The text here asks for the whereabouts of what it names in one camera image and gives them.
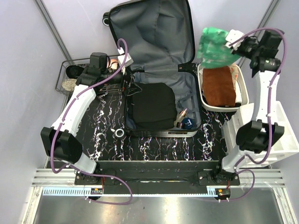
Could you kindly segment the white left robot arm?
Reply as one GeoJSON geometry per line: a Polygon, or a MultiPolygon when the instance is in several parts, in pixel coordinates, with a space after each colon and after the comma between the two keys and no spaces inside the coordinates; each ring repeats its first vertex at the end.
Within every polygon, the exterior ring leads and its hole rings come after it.
{"type": "Polygon", "coordinates": [[[102,81],[95,81],[92,85],[76,85],[60,117],[52,127],[42,129],[41,138],[45,151],[50,157],[53,173],[58,174],[65,167],[72,167],[85,174],[84,178],[89,184],[95,185],[100,181],[101,173],[95,170],[96,162],[83,153],[83,147],[76,139],[76,134],[84,113],[96,98],[95,88],[112,80],[126,67],[129,53],[124,51],[118,57],[121,64],[115,73],[102,81]]]}

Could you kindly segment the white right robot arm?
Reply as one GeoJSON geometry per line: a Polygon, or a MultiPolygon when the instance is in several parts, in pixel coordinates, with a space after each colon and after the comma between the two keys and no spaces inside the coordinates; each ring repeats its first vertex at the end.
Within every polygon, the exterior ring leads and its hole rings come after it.
{"type": "Polygon", "coordinates": [[[262,164],[268,158],[271,147],[284,134],[284,127],[274,120],[272,104],[276,102],[276,91],[281,69],[285,63],[287,45],[285,34],[277,28],[262,28],[260,41],[251,36],[230,30],[226,36],[227,47],[232,54],[251,60],[250,68],[255,81],[256,96],[251,120],[241,126],[236,134],[236,146],[221,160],[220,169],[212,173],[213,182],[223,185],[229,174],[237,173],[238,166],[246,161],[262,164]]]}

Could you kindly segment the pink floral mesh pouch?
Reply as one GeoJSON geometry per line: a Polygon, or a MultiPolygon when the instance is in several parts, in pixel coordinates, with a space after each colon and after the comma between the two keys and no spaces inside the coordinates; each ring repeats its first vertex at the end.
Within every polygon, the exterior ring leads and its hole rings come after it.
{"type": "Polygon", "coordinates": [[[238,70],[236,64],[230,65],[229,69],[230,69],[230,73],[231,73],[231,76],[232,76],[233,87],[234,87],[234,90],[235,90],[236,89],[236,87],[235,87],[236,82],[237,82],[238,75],[239,75],[239,70],[238,70]]]}

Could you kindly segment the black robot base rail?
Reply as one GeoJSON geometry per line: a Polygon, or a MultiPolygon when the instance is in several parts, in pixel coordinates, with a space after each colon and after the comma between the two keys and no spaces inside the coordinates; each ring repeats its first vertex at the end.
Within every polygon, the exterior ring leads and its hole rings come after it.
{"type": "Polygon", "coordinates": [[[130,183],[183,182],[199,186],[240,185],[237,174],[225,173],[218,161],[99,161],[96,172],[130,183]]]}

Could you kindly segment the brown towel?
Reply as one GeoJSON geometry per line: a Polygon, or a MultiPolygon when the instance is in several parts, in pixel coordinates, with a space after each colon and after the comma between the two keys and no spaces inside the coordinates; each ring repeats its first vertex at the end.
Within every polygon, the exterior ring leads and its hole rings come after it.
{"type": "Polygon", "coordinates": [[[235,106],[236,92],[228,66],[203,69],[202,87],[208,105],[215,107],[235,106]]]}

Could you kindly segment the space astronaut kids suitcase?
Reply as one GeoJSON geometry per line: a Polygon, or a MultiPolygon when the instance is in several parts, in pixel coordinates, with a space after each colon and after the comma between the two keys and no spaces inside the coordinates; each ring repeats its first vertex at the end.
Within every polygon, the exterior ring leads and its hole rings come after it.
{"type": "Polygon", "coordinates": [[[194,72],[195,40],[191,10],[186,0],[132,0],[119,4],[103,16],[115,41],[124,39],[133,63],[126,74],[135,83],[164,83],[175,94],[178,114],[188,108],[185,118],[194,121],[192,129],[174,127],[143,130],[128,116],[128,96],[124,107],[125,131],[135,137],[192,137],[202,123],[199,82],[194,72]]]}

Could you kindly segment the green tie-dye cloth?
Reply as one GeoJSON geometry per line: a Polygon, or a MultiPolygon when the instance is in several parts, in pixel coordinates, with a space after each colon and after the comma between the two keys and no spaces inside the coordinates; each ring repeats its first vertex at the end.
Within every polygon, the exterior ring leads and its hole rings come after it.
{"type": "Polygon", "coordinates": [[[203,29],[197,52],[201,68],[221,68],[230,66],[239,60],[240,56],[232,54],[232,50],[226,46],[228,34],[228,31],[219,28],[203,29]]]}

